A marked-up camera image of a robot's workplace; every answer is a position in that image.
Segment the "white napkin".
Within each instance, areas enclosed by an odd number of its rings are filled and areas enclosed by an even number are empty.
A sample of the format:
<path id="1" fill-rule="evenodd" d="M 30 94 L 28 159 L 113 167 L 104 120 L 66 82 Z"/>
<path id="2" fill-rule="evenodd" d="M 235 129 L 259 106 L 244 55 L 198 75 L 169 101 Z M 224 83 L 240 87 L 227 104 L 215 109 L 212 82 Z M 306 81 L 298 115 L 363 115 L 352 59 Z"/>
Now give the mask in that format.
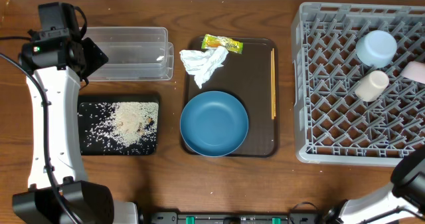
<path id="1" fill-rule="evenodd" d="M 208 49 L 207 51 L 182 50 L 181 61 L 186 72 L 192 75 L 195 84 L 201 89 L 217 68 L 223 67 L 228 50 L 224 47 Z"/>

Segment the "yellow green snack wrapper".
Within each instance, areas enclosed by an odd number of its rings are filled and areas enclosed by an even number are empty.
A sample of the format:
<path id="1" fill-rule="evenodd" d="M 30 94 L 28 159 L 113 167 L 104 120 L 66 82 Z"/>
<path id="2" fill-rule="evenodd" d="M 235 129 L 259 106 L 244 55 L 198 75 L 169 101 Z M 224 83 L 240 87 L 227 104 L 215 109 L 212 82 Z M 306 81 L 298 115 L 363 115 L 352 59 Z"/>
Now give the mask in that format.
<path id="1" fill-rule="evenodd" d="M 206 34 L 203 38 L 201 48 L 202 49 L 215 49 L 218 47 L 224 47 L 230 52 L 241 54 L 243 51 L 243 43 L 235 41 L 228 37 L 214 36 Z"/>

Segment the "dark blue plate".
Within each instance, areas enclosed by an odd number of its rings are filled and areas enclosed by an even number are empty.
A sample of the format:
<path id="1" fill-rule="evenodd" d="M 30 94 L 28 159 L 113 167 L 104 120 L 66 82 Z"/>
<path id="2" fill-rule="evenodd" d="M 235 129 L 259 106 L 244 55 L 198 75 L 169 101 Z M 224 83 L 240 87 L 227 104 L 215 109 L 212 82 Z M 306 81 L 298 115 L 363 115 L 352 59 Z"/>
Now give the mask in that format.
<path id="1" fill-rule="evenodd" d="M 239 99 L 222 91 L 196 95 L 180 118 L 184 143 L 195 153 L 221 157 L 237 150 L 249 131 L 248 113 Z"/>

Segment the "wooden chopstick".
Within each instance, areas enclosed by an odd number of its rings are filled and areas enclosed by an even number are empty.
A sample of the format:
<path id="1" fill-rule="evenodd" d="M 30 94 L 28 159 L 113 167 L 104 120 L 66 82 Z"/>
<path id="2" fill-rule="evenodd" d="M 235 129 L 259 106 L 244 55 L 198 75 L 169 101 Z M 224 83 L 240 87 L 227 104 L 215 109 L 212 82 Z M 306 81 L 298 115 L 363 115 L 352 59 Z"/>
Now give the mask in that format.
<path id="1" fill-rule="evenodd" d="M 271 79 L 272 79 L 272 119 L 276 117 L 276 75 L 275 75 L 275 50 L 271 51 Z"/>
<path id="2" fill-rule="evenodd" d="M 272 119 L 274 120 L 274 118 L 276 117 L 276 107 L 275 107 L 275 74 L 274 74 L 274 69 L 275 69 L 275 64 L 274 64 L 274 48 L 272 48 L 271 52 L 270 52 L 270 82 L 271 82 L 271 115 L 272 115 Z"/>

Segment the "light blue bowl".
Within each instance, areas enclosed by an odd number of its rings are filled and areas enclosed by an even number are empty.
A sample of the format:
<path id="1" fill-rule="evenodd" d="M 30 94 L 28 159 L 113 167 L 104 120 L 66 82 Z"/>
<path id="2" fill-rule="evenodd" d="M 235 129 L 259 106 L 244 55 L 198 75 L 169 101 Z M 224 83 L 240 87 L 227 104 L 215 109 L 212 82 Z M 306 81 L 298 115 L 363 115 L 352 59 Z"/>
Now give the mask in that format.
<path id="1" fill-rule="evenodd" d="M 383 68 L 390 64 L 396 54 L 396 39 L 386 31 L 371 31 L 355 46 L 358 59 L 367 66 Z"/>

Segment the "cream plastic cup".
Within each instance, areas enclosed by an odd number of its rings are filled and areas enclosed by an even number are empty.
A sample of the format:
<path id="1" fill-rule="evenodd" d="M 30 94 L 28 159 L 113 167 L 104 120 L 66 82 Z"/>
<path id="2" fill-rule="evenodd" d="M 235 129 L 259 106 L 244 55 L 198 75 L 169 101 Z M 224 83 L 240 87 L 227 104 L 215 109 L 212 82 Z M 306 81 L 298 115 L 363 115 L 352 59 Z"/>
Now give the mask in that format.
<path id="1" fill-rule="evenodd" d="M 359 81 L 355 94 L 365 102 L 375 101 L 389 85 L 388 75 L 380 70 L 374 70 Z"/>

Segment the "pink bowl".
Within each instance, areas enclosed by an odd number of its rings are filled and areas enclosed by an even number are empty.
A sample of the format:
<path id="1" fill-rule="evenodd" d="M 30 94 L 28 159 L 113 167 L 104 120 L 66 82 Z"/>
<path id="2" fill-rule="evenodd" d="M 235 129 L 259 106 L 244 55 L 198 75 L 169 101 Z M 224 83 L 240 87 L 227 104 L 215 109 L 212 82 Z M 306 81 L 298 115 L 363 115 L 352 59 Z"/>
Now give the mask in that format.
<path id="1" fill-rule="evenodd" d="M 425 64 L 411 61 L 402 70 L 400 75 L 415 82 L 425 84 Z"/>

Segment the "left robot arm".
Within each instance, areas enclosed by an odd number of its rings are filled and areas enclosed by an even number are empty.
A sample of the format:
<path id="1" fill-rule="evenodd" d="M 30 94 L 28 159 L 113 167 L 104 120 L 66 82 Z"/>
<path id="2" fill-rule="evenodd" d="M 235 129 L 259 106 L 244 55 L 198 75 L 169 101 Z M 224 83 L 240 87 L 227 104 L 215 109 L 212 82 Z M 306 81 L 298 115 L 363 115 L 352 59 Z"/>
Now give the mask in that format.
<path id="1" fill-rule="evenodd" d="M 80 83 L 107 56 L 81 27 L 49 27 L 22 47 L 33 109 L 33 160 L 28 190 L 13 196 L 13 211 L 25 223 L 139 223 L 134 202 L 116 201 L 110 190 L 88 181 L 80 153 L 77 103 Z"/>

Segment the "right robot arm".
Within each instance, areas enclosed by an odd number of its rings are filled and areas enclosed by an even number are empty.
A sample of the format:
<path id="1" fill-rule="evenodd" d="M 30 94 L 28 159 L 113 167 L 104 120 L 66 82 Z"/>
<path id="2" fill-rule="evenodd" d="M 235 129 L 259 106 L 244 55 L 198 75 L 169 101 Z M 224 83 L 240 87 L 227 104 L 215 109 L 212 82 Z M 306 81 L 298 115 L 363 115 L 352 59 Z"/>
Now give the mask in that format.
<path id="1" fill-rule="evenodd" d="M 415 217 L 424 220 L 424 147 L 402 159 L 390 182 L 359 199 L 330 209 L 320 223 L 393 223 Z"/>

